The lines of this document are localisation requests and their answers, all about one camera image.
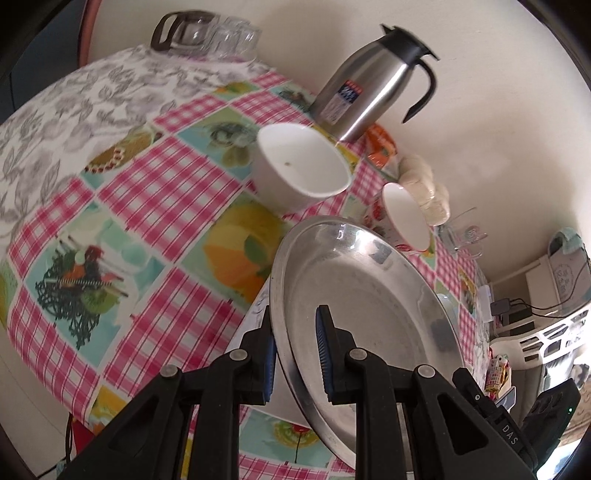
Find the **black power adapter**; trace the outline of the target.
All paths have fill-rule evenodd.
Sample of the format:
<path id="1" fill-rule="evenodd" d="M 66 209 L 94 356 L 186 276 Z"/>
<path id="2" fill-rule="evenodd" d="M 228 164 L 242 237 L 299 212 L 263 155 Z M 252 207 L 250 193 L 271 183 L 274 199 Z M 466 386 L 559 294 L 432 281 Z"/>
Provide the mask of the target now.
<path id="1" fill-rule="evenodd" d="M 491 315 L 493 317 L 503 316 L 508 314 L 513 307 L 521 304 L 522 301 L 519 299 L 503 298 L 496 300 L 490 304 Z"/>

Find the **large steel plate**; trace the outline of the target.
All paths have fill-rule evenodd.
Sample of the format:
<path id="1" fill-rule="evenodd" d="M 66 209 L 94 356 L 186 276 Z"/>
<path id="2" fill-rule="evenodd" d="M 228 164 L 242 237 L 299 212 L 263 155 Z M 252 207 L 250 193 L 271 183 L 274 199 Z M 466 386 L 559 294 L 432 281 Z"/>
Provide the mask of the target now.
<path id="1" fill-rule="evenodd" d="M 432 365 L 446 379 L 464 366 L 460 341 L 437 294 L 382 237 L 339 217 L 308 218 L 287 232 L 270 274 L 270 320 L 288 388 L 308 425 L 346 463 L 356 461 L 356 411 L 325 394 L 315 311 L 387 364 Z"/>

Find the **square white ceramic bowl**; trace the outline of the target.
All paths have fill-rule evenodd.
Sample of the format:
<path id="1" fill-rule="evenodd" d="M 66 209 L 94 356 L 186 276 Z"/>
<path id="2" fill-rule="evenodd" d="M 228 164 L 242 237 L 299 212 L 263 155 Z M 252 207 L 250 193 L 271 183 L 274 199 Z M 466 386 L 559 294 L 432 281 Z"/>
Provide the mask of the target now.
<path id="1" fill-rule="evenodd" d="M 276 214 L 307 209 L 345 192 L 352 183 L 349 163 L 335 145 L 301 124 L 263 126 L 249 155 L 256 195 Z"/>

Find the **orange snack packet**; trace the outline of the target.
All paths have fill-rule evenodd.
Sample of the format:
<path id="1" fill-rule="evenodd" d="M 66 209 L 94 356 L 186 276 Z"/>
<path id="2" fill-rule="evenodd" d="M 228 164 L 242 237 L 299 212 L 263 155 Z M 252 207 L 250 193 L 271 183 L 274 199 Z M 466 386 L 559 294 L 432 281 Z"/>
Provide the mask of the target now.
<path id="1" fill-rule="evenodd" d="M 378 123 L 366 132 L 366 158 L 384 176 L 397 180 L 399 154 L 396 142 Z"/>

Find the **bag of white buns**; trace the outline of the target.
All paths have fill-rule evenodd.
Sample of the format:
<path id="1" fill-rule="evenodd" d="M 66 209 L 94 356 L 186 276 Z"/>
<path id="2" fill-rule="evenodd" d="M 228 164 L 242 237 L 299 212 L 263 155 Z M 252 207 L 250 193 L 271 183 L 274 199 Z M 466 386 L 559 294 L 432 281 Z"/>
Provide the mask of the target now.
<path id="1" fill-rule="evenodd" d="M 432 226 L 445 224 L 451 217 L 450 194 L 445 185 L 435 179 L 431 166 L 418 155 L 407 155 L 400 163 L 399 184 L 420 206 Z"/>

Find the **stainless steel thermos jug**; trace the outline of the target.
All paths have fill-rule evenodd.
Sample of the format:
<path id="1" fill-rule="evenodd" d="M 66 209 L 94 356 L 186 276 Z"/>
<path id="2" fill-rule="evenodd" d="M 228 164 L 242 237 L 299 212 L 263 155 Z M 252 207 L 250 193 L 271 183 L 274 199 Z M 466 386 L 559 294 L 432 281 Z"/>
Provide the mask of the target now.
<path id="1" fill-rule="evenodd" d="M 310 115 L 339 142 L 355 142 L 398 100 L 416 67 L 429 78 L 427 92 L 412 105 L 404 122 L 414 118 L 435 95 L 438 82 L 424 61 L 436 54 L 408 30 L 383 25 L 384 35 L 356 51 L 315 96 Z"/>

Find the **grey floral tablecloth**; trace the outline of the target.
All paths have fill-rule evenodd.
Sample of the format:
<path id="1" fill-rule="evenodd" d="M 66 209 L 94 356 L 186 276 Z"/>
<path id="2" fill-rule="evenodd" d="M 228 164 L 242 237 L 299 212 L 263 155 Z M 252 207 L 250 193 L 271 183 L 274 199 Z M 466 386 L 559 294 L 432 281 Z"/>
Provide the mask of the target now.
<path id="1" fill-rule="evenodd" d="M 1 125 L 1 246 L 67 179 L 132 129 L 269 70 L 259 61 L 197 61 L 140 45 L 56 81 Z"/>

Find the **clear glass mug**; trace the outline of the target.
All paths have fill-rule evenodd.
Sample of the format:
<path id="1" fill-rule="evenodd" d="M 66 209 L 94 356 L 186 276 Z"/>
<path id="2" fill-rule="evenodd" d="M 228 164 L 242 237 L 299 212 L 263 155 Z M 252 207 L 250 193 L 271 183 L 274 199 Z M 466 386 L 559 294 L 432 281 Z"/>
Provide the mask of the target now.
<path id="1" fill-rule="evenodd" d="M 472 207 L 446 223 L 440 232 L 441 240 L 454 255 L 476 260 L 483 255 L 482 241 L 488 237 L 480 225 L 479 212 Z"/>

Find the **upturned clear drinking glasses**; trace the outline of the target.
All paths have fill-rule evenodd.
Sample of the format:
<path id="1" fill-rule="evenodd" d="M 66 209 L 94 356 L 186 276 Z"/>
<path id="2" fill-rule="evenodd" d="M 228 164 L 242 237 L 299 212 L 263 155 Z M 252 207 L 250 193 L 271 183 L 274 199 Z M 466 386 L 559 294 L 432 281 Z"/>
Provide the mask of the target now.
<path id="1" fill-rule="evenodd" d="M 249 63 L 256 59 L 262 30 L 238 17 L 226 17 L 209 36 L 206 56 L 218 62 Z"/>

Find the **white plastic basket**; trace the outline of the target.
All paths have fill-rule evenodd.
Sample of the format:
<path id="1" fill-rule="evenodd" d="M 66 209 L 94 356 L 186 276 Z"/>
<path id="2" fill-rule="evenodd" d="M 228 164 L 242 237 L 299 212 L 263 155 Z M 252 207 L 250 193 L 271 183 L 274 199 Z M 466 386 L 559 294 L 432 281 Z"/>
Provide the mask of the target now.
<path id="1" fill-rule="evenodd" d="M 495 356 L 505 356 L 514 370 L 528 370 L 581 347 L 590 333 L 590 304 L 547 326 L 491 341 Z"/>

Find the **red rimmed white bowl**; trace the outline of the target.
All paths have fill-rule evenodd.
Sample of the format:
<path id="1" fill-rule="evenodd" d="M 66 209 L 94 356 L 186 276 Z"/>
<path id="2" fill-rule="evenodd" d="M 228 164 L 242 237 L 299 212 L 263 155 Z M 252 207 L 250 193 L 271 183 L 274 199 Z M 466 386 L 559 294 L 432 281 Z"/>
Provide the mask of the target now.
<path id="1" fill-rule="evenodd" d="M 363 224 L 401 252 L 425 252 L 431 230 L 420 206 L 401 185 L 387 183 L 370 202 Z"/>

